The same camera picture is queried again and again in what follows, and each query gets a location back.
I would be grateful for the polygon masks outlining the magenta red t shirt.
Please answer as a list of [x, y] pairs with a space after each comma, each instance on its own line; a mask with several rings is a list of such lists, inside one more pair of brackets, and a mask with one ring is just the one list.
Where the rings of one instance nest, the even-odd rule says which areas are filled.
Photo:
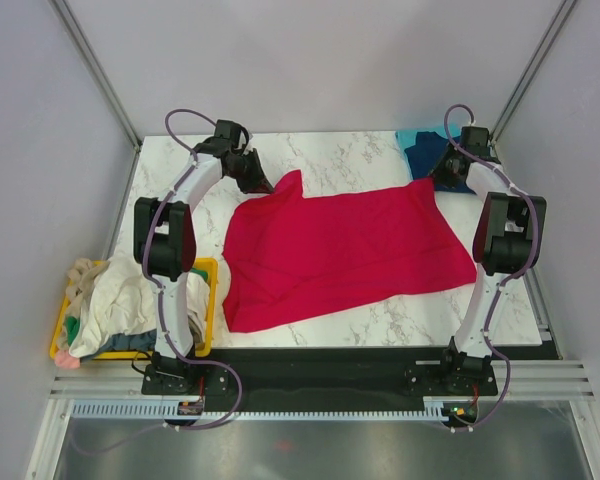
[[439, 211], [431, 179], [307, 198], [300, 171], [234, 211], [223, 257], [230, 332], [253, 333], [476, 280]]

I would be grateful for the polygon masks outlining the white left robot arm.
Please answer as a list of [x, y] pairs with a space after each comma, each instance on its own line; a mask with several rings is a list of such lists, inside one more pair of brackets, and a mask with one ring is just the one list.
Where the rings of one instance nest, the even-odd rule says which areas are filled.
[[143, 374], [144, 395], [186, 395], [208, 363], [192, 357], [194, 337], [187, 311], [187, 278], [197, 256], [193, 210], [220, 180], [229, 177], [245, 194], [270, 194], [273, 187], [247, 129], [230, 120], [190, 147], [182, 171], [161, 198], [134, 205], [133, 256], [150, 282], [156, 312], [156, 341]]

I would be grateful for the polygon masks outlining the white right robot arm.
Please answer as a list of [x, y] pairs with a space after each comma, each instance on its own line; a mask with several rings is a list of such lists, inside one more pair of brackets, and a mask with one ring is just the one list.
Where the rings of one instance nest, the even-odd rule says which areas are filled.
[[491, 361], [506, 294], [538, 261], [547, 211], [542, 196], [530, 195], [507, 177], [491, 155], [486, 128], [465, 126], [452, 137], [430, 176], [448, 188], [465, 185], [482, 201], [472, 244], [476, 283], [464, 319], [435, 370], [451, 394], [494, 395]]

